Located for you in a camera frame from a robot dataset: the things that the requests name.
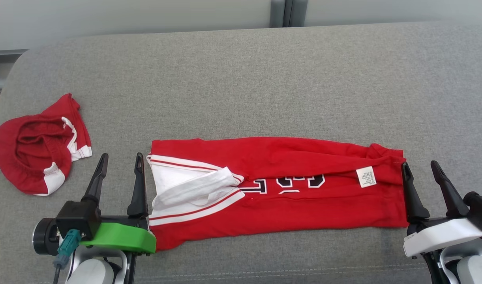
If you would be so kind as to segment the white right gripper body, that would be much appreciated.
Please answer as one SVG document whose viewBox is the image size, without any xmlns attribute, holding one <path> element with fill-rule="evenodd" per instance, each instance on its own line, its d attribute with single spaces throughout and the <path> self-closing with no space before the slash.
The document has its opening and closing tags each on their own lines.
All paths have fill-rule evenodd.
<svg viewBox="0 0 482 284">
<path fill-rule="evenodd" d="M 432 284 L 482 284 L 482 230 L 467 218 L 409 234 L 403 249 L 423 257 Z"/>
</svg>

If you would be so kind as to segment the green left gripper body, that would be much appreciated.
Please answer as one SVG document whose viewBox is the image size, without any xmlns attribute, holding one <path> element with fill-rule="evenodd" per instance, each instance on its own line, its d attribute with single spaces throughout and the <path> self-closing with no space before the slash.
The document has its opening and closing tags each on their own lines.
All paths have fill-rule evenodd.
<svg viewBox="0 0 482 284">
<path fill-rule="evenodd" d="M 148 229 L 148 219 L 105 216 L 91 241 L 83 242 L 83 259 L 120 258 L 115 284 L 133 284 L 137 257 L 156 253 L 156 237 Z"/>
</svg>

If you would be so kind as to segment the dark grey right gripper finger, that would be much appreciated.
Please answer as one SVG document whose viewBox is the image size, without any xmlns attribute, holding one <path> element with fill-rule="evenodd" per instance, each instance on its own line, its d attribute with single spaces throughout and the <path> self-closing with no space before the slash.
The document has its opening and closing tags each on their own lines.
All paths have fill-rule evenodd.
<svg viewBox="0 0 482 284">
<path fill-rule="evenodd" d="M 429 211 L 423 206 L 414 186 L 414 177 L 407 162 L 401 164 L 403 193 L 407 222 L 420 222 L 430 218 Z"/>
<path fill-rule="evenodd" d="M 430 165 L 435 182 L 440 186 L 442 196 L 445 201 L 447 209 L 446 217 L 466 217 L 469 212 L 469 208 L 464 203 L 460 194 L 444 173 L 439 163 L 435 160 L 432 160 Z"/>
</svg>

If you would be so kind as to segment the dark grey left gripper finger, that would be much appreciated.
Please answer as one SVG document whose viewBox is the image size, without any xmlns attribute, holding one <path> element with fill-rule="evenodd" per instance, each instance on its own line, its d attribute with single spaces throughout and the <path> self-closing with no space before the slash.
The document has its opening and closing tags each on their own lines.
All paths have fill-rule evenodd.
<svg viewBox="0 0 482 284">
<path fill-rule="evenodd" d="M 137 153 L 134 167 L 135 184 L 133 188 L 132 200 L 127 207 L 129 217 L 147 217 L 148 203 L 146 192 L 146 178 L 144 167 L 144 156 Z"/>
<path fill-rule="evenodd" d="M 108 153 L 103 153 L 89 182 L 87 190 L 82 197 L 82 202 L 92 201 L 95 205 L 99 205 L 102 184 L 107 175 L 108 164 L 109 155 Z"/>
</svg>

